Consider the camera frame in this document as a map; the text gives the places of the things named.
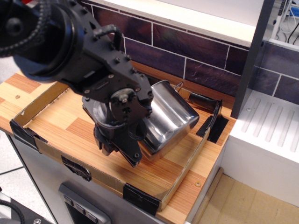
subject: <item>cardboard floor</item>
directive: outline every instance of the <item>cardboard floor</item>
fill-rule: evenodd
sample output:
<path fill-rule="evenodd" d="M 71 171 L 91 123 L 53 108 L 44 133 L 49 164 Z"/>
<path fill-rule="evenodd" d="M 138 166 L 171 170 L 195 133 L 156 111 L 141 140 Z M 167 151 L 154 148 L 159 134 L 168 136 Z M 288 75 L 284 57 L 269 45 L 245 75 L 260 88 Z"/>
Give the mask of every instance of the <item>cardboard floor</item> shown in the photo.
<path fill-rule="evenodd" d="M 222 175 L 195 223 L 299 224 L 299 208 Z"/>

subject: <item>black tape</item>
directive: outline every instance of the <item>black tape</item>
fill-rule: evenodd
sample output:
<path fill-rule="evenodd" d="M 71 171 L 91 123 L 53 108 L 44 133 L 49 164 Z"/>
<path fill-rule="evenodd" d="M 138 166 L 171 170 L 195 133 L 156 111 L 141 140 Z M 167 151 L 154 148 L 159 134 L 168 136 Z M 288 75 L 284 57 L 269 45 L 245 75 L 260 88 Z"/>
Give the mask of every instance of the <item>black tape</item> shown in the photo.
<path fill-rule="evenodd" d="M 208 141 L 216 143 L 223 132 L 226 124 L 228 123 L 228 119 L 224 118 L 221 115 L 222 109 L 222 100 L 218 101 L 218 105 L 216 105 L 214 109 L 214 115 L 210 116 L 205 123 L 200 127 L 197 131 L 197 135 L 200 137 L 204 137 L 207 129 L 210 127 L 210 134 L 207 138 Z"/>
<path fill-rule="evenodd" d="M 134 186 L 126 183 L 123 187 L 123 199 L 136 205 L 138 208 L 148 212 L 149 214 L 156 215 L 160 200 L 153 196 L 135 188 Z"/>
<path fill-rule="evenodd" d="M 88 169 L 81 166 L 80 164 L 73 162 L 64 156 L 61 156 L 63 164 L 73 173 L 81 176 L 84 180 L 90 181 L 92 179 L 92 176 Z"/>
<path fill-rule="evenodd" d="M 34 137 L 42 140 L 45 143 L 48 143 L 47 140 L 45 140 L 44 138 L 39 136 L 37 133 L 35 133 L 30 128 L 23 128 L 22 126 L 20 126 L 14 119 L 12 119 L 9 122 L 9 124 L 14 133 L 15 139 L 24 143 L 25 145 L 29 146 L 30 148 L 35 149 L 36 151 L 38 151 L 38 148 L 36 146 Z"/>

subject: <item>black cable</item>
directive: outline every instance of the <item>black cable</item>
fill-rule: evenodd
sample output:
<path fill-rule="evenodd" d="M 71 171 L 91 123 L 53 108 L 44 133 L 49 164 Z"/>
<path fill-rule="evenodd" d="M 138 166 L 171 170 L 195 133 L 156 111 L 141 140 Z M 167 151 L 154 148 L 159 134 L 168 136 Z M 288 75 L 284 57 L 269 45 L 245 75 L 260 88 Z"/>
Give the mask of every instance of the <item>black cable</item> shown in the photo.
<path fill-rule="evenodd" d="M 299 23 L 297 24 L 297 26 L 295 27 L 295 29 L 292 31 L 292 33 L 290 34 L 290 36 L 289 36 L 289 38 L 288 38 L 288 43 L 289 43 L 289 41 L 290 41 L 290 37 L 293 35 L 293 33 L 295 32 L 295 30 L 297 29 L 297 27 L 298 27 L 298 25 L 299 25 Z"/>
<path fill-rule="evenodd" d="M 0 57 L 9 57 L 15 54 L 26 51 L 37 43 L 43 42 L 44 33 L 47 29 L 48 22 L 51 17 L 51 5 L 49 0 L 40 0 L 39 17 L 36 28 L 31 32 L 26 39 L 10 45 L 8 47 L 0 48 Z"/>
<path fill-rule="evenodd" d="M 1 199 L 0 199 L 0 204 L 7 206 L 7 207 L 11 208 L 12 210 L 14 210 L 18 214 L 21 224 L 25 224 L 24 215 L 16 205 L 12 204 L 11 202 L 3 201 Z"/>

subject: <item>wooden countertop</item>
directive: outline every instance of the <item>wooden countertop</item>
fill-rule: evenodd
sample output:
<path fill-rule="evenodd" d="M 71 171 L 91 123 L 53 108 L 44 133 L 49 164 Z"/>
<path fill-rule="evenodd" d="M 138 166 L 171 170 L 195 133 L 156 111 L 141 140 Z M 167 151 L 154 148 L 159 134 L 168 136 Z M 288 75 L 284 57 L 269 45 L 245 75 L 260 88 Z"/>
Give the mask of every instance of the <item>wooden countertop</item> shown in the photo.
<path fill-rule="evenodd" d="M 13 135 L 9 125 L 9 121 L 12 118 L 14 118 L 18 113 L 20 113 L 27 105 L 33 102 L 38 96 L 40 96 L 44 91 L 50 88 L 52 85 L 53 84 L 40 84 L 35 81 L 28 80 L 21 73 L 15 74 L 7 81 L 2 83 L 0 85 L 0 129 L 9 135 Z M 210 97 L 221 96 L 221 94 L 217 95 L 217 92 L 214 91 L 212 91 L 212 93 L 205 94 L 205 95 Z M 70 102 L 70 104 L 74 105 L 75 113 L 85 114 L 85 112 L 81 109 L 82 103 L 81 100 L 79 100 L 81 99 L 81 97 L 80 96 L 77 97 L 79 102 L 76 103 L 77 98 L 75 97 L 75 99 L 73 99 Z M 179 188 L 176 190 L 175 194 L 173 195 L 173 197 L 171 198 L 171 200 L 169 201 L 165 209 L 156 214 L 158 218 L 166 221 L 167 223 L 182 224 L 185 222 L 188 213 L 190 212 L 194 202 L 196 201 L 199 193 L 201 192 L 201 189 L 204 186 L 206 179 L 208 178 L 215 164 L 215 161 L 217 160 L 229 136 L 229 133 L 235 123 L 235 119 L 230 117 L 230 113 L 231 113 L 230 108 L 232 105 L 231 101 L 232 101 L 231 97 L 228 97 L 228 100 L 224 101 L 222 114 L 224 115 L 224 117 L 229 119 L 229 123 L 227 124 L 220 139 L 216 144 L 207 142 L 204 145 L 194 165 L 187 173 L 186 177 L 180 184 Z M 57 110 L 60 110 L 59 114 L 61 114 L 61 116 L 63 117 L 64 111 L 63 109 L 60 109 L 58 105 L 59 103 L 57 103 L 56 108 Z M 209 114 L 207 112 L 200 112 L 201 118 L 204 117 L 207 118 L 208 116 Z M 54 117 L 51 115 L 50 112 L 46 114 L 44 118 L 47 118 L 46 120 L 43 120 L 46 123 L 57 122 L 55 120 L 51 120 L 54 119 Z M 94 141 L 94 139 L 91 140 L 86 139 L 84 137 L 84 132 L 78 134 L 76 133 L 76 128 L 73 129 L 73 127 L 78 127 L 82 124 L 86 125 L 86 122 L 90 123 L 90 121 L 74 119 L 74 121 L 72 121 L 70 125 L 68 119 L 69 118 L 62 119 L 60 125 L 63 126 L 66 131 L 68 131 L 69 135 L 71 136 L 81 135 L 81 138 L 83 139 L 82 141 L 84 141 L 85 143 Z M 47 132 L 47 130 L 44 129 L 44 127 L 42 126 L 39 126 L 37 129 L 40 132 Z M 52 141 L 52 145 L 57 148 L 62 147 L 60 146 L 60 144 L 63 145 L 63 143 L 59 141 L 58 142 L 55 142 L 54 140 Z M 119 156 L 118 154 L 110 155 L 109 157 Z M 163 159 L 171 161 L 173 163 L 173 170 L 175 170 L 176 165 L 180 163 L 180 159 L 178 159 L 175 153 L 168 153 L 167 155 L 165 155 Z M 201 183 L 200 187 L 196 186 L 197 182 Z"/>

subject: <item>gray floor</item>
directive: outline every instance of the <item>gray floor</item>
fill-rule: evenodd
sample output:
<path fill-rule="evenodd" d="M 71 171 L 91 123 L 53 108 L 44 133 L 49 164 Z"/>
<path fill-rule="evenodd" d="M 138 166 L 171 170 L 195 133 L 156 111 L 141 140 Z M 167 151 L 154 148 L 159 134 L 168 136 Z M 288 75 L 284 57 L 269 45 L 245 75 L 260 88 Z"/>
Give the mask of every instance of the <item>gray floor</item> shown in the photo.
<path fill-rule="evenodd" d="M 0 59 L 0 83 L 19 70 L 12 58 Z M 0 187 L 3 194 L 54 223 L 7 136 L 2 131 L 0 131 Z"/>

